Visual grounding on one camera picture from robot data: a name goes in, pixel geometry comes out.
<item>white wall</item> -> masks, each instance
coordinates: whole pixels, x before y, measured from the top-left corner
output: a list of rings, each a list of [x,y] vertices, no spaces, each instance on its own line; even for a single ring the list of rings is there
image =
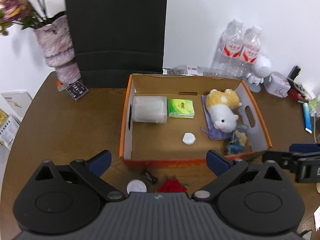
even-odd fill
[[[64,0],[46,0],[53,16],[65,10]],[[288,74],[300,65],[298,77],[320,92],[317,32],[320,0],[168,0],[164,66],[210,66],[218,38],[234,17],[250,28],[263,28],[262,52],[275,70]],[[34,97],[52,68],[46,66],[32,30],[9,29],[0,36],[0,91],[27,90]],[[0,97],[0,108],[11,108]]]

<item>white bottle cap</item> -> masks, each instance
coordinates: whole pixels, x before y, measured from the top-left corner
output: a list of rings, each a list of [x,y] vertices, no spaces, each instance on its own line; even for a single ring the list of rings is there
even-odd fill
[[[262,29],[260,27],[258,27],[257,25],[253,25],[252,26],[252,31],[254,31],[257,34],[261,34],[262,33]]]
[[[127,193],[130,192],[147,192],[147,186],[139,179],[131,180],[127,185]]]
[[[191,132],[186,132],[182,138],[182,141],[185,144],[191,145],[194,144],[194,142],[196,141],[196,137],[194,136],[193,133]]]
[[[237,19],[233,19],[233,24],[237,27],[242,27],[243,26],[243,21],[239,21]]]

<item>stuffed animal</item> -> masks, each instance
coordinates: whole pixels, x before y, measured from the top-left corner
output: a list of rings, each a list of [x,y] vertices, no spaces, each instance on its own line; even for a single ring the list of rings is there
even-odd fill
[[[231,109],[242,106],[238,95],[231,89],[225,92],[213,89],[205,101],[213,126],[222,132],[233,132],[237,126],[239,116]]]

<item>pink flower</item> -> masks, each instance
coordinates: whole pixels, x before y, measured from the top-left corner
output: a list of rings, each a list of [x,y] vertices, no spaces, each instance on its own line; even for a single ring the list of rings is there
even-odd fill
[[[29,14],[28,0],[0,0],[0,3],[4,6],[3,19],[6,21],[17,21]]]

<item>vase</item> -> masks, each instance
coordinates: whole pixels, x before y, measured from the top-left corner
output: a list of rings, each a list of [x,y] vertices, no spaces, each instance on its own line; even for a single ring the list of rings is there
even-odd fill
[[[35,29],[34,32],[47,65],[55,68],[59,81],[72,84],[80,79],[67,16],[60,16],[52,24]]]

